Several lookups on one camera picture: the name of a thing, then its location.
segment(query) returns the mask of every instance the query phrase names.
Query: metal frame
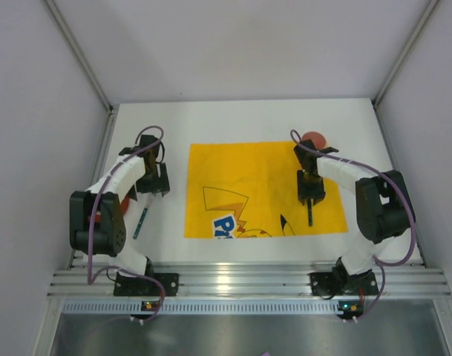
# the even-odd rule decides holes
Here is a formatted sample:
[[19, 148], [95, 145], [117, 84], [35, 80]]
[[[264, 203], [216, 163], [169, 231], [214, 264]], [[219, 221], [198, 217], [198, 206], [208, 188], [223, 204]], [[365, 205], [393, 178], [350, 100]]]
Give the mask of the metal frame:
[[[395, 78], [399, 75], [402, 66], [419, 40], [423, 30], [441, 1], [430, 0], [412, 33], [407, 39], [401, 53], [396, 59], [389, 75], [384, 81], [379, 93], [373, 100], [373, 105], [379, 124], [387, 144], [391, 160], [395, 162], [392, 148], [388, 145], [387, 134], [379, 118], [379, 104], [386, 95]], [[108, 110], [102, 141], [91, 172], [91, 182], [96, 181], [102, 173], [106, 153], [117, 118], [115, 110], [109, 102], [105, 92], [98, 82], [84, 53], [77, 44], [68, 24], [62, 17], [54, 0], [42, 0], [59, 32], [65, 38], [68, 47], [79, 63], [96, 91], [101, 103]], [[175, 298], [167, 298], [166, 306], [176, 314], [179, 306], [185, 306], [187, 313], [198, 313], [200, 308], [213, 306], [216, 312], [223, 312], [221, 305], [238, 308], [240, 305], [272, 306], [284, 308], [278, 313], [297, 313], [296, 308], [287, 309], [287, 305], [320, 306], [330, 308], [334, 312], [335, 300], [324, 304], [324, 301], [311, 295], [308, 274], [312, 271], [330, 270], [329, 263], [307, 264], [269, 264], [255, 263], [205, 263], [205, 264], [162, 264], [155, 266], [158, 271], [175, 271], [180, 273], [181, 285], [179, 294]], [[376, 273], [378, 282], [380, 273]], [[443, 272], [439, 269], [424, 268], [423, 266], [402, 266], [386, 270], [387, 285], [382, 296], [383, 299], [433, 300], [442, 333], [452, 355], [452, 297]], [[33, 355], [49, 355], [53, 345], [54, 336], [59, 322], [60, 314], [68, 312], [66, 305], [77, 305], [77, 308], [105, 308], [106, 305], [138, 306], [142, 298], [113, 297], [113, 283], [100, 276], [95, 286], [86, 286], [86, 269], [83, 259], [73, 251], [66, 270], [54, 274], [48, 297], [45, 303], [42, 327], [36, 340]]]

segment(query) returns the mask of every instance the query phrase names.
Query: yellow cloth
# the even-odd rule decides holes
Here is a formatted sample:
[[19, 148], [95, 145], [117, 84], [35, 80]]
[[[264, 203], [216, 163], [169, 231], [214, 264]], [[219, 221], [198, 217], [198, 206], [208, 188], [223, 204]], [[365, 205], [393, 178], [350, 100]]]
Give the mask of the yellow cloth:
[[347, 231], [338, 185], [328, 179], [324, 180], [327, 195], [313, 206], [313, 226], [308, 226], [307, 207], [297, 196], [296, 172], [301, 167], [293, 147], [293, 142], [191, 145], [185, 237]]

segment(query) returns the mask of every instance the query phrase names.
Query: white table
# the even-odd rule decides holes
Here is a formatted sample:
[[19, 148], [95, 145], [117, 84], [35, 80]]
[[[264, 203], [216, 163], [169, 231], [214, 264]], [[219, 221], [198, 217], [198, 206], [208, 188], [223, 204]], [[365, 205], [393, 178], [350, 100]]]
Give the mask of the white table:
[[[171, 185], [171, 192], [162, 199], [157, 198], [148, 210], [136, 241], [139, 251], [154, 262], [335, 262], [358, 231], [355, 198], [341, 189], [349, 228], [345, 234], [186, 239], [186, 182], [192, 143], [284, 141], [294, 128], [301, 133], [321, 132], [345, 157], [382, 171], [392, 168], [369, 99], [122, 104], [105, 170], [111, 167], [122, 148], [134, 144], [137, 133], [148, 125], [160, 125], [165, 130], [165, 162]], [[386, 247], [380, 258], [400, 260], [407, 252], [409, 241], [410, 233], [406, 231]], [[410, 262], [422, 262], [417, 249]]]

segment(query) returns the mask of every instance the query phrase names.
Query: white wall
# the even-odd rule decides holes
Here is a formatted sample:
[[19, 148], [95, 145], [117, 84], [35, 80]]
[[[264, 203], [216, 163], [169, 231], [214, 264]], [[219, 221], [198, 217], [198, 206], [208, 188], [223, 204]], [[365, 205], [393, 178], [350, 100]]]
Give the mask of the white wall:
[[427, 0], [57, 0], [115, 103], [373, 97]]
[[0, 1], [0, 355], [28, 355], [105, 111], [39, 0]]
[[442, 1], [380, 111], [424, 253], [452, 290], [452, 0]]

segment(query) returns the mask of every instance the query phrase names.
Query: red ball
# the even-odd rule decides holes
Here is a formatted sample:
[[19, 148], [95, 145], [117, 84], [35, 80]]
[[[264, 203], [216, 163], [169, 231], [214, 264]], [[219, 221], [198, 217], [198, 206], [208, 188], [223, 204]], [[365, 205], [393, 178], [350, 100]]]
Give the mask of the red ball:
[[313, 144], [315, 145], [317, 150], [322, 150], [327, 146], [327, 140], [319, 132], [310, 131], [301, 137], [302, 141], [306, 141], [308, 139], [311, 139], [313, 141]]

